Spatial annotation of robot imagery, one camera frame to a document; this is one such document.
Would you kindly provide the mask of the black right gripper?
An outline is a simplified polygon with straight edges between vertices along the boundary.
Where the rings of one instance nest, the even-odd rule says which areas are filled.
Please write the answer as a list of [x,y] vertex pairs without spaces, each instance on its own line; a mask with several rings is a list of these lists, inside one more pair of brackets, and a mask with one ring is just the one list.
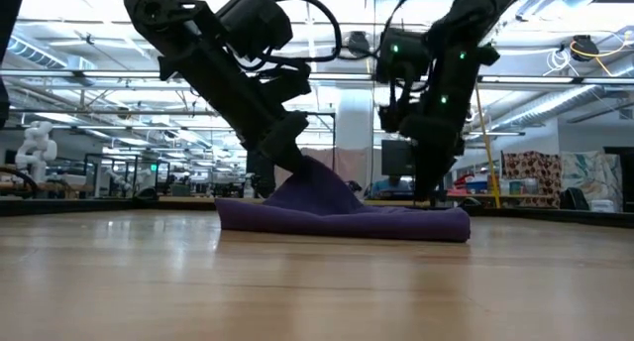
[[465,152],[463,128],[469,103],[439,103],[440,113],[423,113],[421,103],[398,103],[398,133],[419,145],[432,146],[450,156],[426,155],[415,159],[414,198],[426,200],[444,175]]

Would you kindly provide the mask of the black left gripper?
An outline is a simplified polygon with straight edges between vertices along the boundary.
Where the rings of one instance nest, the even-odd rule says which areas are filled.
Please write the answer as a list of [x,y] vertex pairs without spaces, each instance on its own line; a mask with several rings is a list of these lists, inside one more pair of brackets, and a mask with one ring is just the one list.
[[260,81],[247,76],[219,47],[161,42],[158,51],[161,77],[181,74],[233,128],[244,148],[259,149],[284,170],[301,169],[296,138],[308,126],[304,112],[286,115],[281,104],[268,102]]

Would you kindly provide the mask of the purple towel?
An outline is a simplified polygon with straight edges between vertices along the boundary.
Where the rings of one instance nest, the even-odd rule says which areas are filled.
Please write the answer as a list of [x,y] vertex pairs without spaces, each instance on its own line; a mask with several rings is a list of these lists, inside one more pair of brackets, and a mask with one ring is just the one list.
[[461,208],[365,205],[336,173],[307,156],[263,202],[220,198],[215,206],[226,230],[451,243],[471,237],[471,218]]

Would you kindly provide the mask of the black monitor on stand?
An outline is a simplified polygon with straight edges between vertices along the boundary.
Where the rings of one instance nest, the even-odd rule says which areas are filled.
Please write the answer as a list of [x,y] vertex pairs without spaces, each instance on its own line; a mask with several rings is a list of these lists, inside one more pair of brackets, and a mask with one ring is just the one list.
[[415,160],[412,156],[412,146],[408,141],[381,141],[381,173],[399,176],[415,175]]

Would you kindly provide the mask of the person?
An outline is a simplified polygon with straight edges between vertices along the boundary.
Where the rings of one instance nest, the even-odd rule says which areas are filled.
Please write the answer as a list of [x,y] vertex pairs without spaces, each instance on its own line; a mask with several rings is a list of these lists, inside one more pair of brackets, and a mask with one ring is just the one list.
[[370,189],[370,197],[373,199],[385,199],[393,194],[407,194],[412,187],[407,180],[400,175],[390,175],[388,178],[374,182]]

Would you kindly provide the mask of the pink curtain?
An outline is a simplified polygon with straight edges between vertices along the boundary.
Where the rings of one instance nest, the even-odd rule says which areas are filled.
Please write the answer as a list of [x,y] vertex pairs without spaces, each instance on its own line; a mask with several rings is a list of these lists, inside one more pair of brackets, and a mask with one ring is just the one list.
[[335,147],[328,150],[314,150],[311,156],[334,171],[343,181],[354,181],[362,188],[368,185],[368,150]]

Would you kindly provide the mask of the floral patterned cloth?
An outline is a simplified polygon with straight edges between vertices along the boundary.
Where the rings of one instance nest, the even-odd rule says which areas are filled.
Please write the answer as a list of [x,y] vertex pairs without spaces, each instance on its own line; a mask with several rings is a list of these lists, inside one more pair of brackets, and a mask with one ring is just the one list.
[[560,208],[562,192],[562,159],[560,155],[542,154],[537,151],[502,154],[502,176],[510,180],[533,178],[537,191],[521,198],[520,207]]

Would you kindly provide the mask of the round black ceiling fixture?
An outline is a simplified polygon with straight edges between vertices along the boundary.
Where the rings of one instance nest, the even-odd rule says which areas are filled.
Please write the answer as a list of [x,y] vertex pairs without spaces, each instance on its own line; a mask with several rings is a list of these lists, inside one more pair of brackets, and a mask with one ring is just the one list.
[[350,32],[347,47],[355,58],[367,57],[370,54],[370,43],[364,31]]

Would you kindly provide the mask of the long ceiling light bar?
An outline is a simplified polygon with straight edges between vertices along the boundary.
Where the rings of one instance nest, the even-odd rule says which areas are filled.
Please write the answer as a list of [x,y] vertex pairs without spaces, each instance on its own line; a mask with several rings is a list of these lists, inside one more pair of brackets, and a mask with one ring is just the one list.
[[[116,70],[44,70],[44,69],[0,69],[4,79],[25,80],[41,83],[50,89],[92,90],[186,90],[188,83],[180,75],[166,81],[159,79],[156,71]],[[324,73],[309,76],[313,85],[347,88],[371,87],[375,82],[364,73]],[[581,76],[517,76],[481,75],[477,83],[489,90],[560,91],[582,85],[598,85],[607,90],[634,91],[634,77],[581,77]]]

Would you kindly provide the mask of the black backpack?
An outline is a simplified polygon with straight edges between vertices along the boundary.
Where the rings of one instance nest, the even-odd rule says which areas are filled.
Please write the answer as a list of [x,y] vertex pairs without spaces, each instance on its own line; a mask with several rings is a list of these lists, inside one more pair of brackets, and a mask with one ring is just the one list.
[[564,210],[590,211],[581,189],[569,187],[560,193],[560,208]]

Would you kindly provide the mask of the pale patterned cloth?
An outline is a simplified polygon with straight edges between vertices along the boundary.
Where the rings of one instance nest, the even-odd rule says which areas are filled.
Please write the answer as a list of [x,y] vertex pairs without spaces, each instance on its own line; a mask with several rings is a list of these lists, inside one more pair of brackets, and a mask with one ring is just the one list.
[[623,177],[620,157],[603,151],[561,153],[562,188],[578,188],[587,202],[610,200],[616,212],[623,207]]

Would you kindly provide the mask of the black rig frame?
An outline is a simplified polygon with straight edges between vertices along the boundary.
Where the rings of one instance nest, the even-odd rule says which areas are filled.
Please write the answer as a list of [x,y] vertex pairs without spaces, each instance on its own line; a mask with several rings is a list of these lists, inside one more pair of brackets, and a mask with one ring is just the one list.
[[[331,142],[331,151],[332,151],[332,159],[331,159],[331,169],[332,171],[336,171],[336,139],[337,139],[337,114],[334,112],[306,112],[307,116],[316,117],[332,134],[332,142]],[[328,125],[323,118],[330,117],[332,119],[332,124]]]

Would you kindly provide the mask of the black aluminium table frame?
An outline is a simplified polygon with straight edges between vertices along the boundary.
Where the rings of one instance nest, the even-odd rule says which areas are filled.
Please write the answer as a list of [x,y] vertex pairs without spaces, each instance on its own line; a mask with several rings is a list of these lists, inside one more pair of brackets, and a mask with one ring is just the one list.
[[[160,200],[0,199],[0,217],[83,212],[117,212],[138,209],[215,211],[216,205],[215,201],[211,198],[188,197],[166,197]],[[481,206],[469,206],[466,211],[472,217],[518,218],[634,230],[634,213],[605,213],[542,208],[496,209]]]

